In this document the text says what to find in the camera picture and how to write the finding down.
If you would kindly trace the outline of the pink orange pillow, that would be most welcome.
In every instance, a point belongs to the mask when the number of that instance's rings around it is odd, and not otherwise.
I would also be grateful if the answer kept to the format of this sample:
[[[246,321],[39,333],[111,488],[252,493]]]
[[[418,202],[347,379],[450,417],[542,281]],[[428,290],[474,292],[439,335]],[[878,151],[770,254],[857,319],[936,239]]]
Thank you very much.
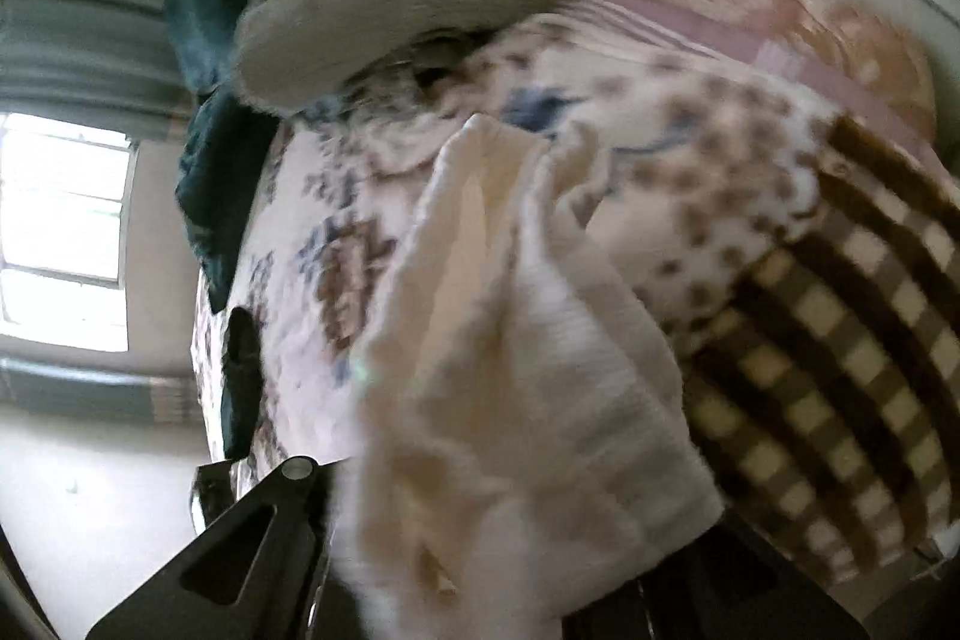
[[[841,71],[926,142],[937,130],[928,56],[916,35],[854,0],[652,0],[812,55]]]

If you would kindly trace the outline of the white denim pants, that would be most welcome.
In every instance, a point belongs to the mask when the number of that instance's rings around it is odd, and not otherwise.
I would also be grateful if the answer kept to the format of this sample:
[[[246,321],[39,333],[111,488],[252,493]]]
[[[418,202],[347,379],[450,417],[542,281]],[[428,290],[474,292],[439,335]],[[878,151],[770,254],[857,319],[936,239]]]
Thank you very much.
[[[334,562],[373,638],[555,638],[721,518],[661,328],[589,236],[594,131],[443,146],[352,357]]]

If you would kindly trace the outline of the dark teal garment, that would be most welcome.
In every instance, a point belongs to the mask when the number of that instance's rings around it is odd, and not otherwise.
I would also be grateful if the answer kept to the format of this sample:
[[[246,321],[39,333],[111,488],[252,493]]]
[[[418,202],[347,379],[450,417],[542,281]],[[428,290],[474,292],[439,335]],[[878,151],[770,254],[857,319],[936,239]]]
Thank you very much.
[[[176,202],[213,312],[226,307],[239,250],[278,120],[236,96],[233,52],[249,0],[164,0],[167,35],[194,97]]]

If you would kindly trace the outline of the bright window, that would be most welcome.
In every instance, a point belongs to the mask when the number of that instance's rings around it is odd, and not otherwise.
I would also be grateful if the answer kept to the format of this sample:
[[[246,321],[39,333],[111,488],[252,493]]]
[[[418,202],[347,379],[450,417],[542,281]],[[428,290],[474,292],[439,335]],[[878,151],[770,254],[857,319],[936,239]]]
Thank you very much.
[[[2,117],[2,333],[128,349],[125,239],[137,146],[119,131]]]

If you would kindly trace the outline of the black remote on bed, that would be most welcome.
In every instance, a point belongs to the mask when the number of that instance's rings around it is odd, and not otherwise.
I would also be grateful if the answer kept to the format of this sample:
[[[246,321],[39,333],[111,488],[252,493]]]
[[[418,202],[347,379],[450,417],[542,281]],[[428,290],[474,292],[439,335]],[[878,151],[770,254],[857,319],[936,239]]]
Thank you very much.
[[[249,310],[229,312],[221,358],[221,435],[224,456],[243,459],[251,452],[262,396],[262,364],[257,322]]]

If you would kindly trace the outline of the floral brown checked blanket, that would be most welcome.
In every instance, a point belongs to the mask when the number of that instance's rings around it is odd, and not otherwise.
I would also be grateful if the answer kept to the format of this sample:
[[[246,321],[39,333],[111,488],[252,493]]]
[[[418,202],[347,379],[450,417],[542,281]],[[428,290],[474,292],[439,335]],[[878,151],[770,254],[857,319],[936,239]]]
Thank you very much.
[[[384,65],[268,133],[229,296],[263,370],[236,492],[293,453],[347,453],[348,353],[439,148],[483,113],[596,131],[590,235],[674,347],[722,493],[784,554],[843,581],[957,520],[957,181],[857,86],[640,18],[558,0],[438,85]]]

